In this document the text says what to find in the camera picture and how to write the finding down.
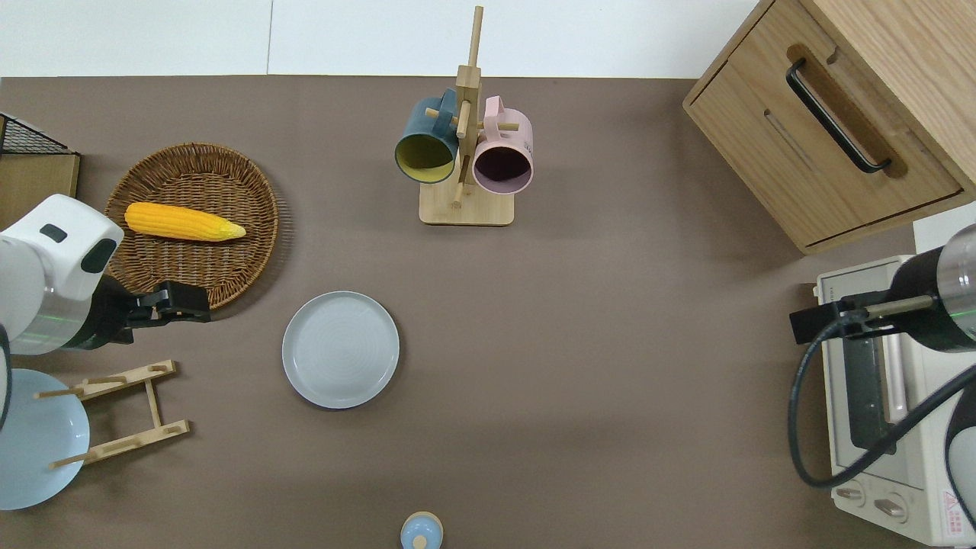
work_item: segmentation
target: warning label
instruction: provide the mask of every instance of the warning label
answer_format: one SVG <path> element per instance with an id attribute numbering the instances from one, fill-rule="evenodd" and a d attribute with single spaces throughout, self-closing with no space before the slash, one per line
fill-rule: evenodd
<path id="1" fill-rule="evenodd" d="M 942 534 L 946 537 L 962 537 L 965 520 L 956 494 L 952 490 L 942 490 Z"/>

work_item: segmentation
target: round woven basket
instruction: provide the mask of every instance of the round woven basket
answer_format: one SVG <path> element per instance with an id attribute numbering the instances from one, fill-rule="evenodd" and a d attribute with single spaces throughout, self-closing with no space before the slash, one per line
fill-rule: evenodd
<path id="1" fill-rule="evenodd" d="M 133 232 L 125 210 L 155 202 L 219 215 L 247 234 L 223 242 L 177 240 Z M 244 293 L 264 270 L 278 236 L 278 207 L 267 178 L 243 154 L 207 143 L 164 148 L 122 178 L 105 215 L 125 231 L 108 273 L 131 292 L 164 280 L 207 289 L 211 310 Z"/>

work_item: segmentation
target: mug handle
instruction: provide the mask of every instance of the mug handle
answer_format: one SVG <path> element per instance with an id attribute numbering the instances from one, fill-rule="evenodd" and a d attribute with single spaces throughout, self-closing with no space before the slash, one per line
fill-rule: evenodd
<path id="1" fill-rule="evenodd" d="M 440 108 L 437 110 L 437 120 L 433 123 L 433 133 L 435 135 L 447 135 L 451 131 L 451 118 L 454 111 L 458 108 L 458 93 L 454 88 L 444 90 L 444 95 L 440 96 Z"/>
<path id="2" fill-rule="evenodd" d="M 502 133 L 498 129 L 499 118 L 505 112 L 501 96 L 492 96 L 485 100 L 485 137 L 488 141 L 500 141 Z"/>

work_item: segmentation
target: wooden cabinet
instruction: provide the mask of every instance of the wooden cabinet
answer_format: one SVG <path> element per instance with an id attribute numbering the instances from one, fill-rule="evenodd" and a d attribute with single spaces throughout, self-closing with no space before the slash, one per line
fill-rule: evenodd
<path id="1" fill-rule="evenodd" d="M 968 0 L 764 0 L 684 107 L 821 251 L 976 199 L 974 27 Z"/>

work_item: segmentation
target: yellow corn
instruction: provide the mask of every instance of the yellow corn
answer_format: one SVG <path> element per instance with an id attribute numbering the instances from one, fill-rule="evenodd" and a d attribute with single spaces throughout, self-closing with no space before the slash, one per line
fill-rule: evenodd
<path id="1" fill-rule="evenodd" d="M 125 210 L 129 229 L 143 234 L 217 242 L 243 236 L 244 228 L 221 216 L 180 206 L 133 202 Z"/>

